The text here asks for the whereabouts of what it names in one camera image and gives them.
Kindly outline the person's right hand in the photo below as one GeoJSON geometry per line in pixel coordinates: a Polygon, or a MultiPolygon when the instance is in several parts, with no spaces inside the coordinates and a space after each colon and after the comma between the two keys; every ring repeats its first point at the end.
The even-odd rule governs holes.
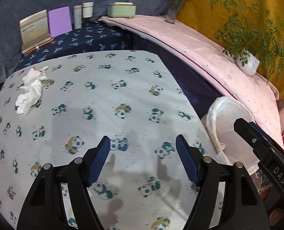
{"type": "Polygon", "coordinates": [[[272,185],[266,186],[259,195],[264,202],[269,224],[271,227],[274,227],[284,216],[284,209],[275,206],[275,197],[280,198],[280,195],[275,188],[272,188],[272,185]]]}

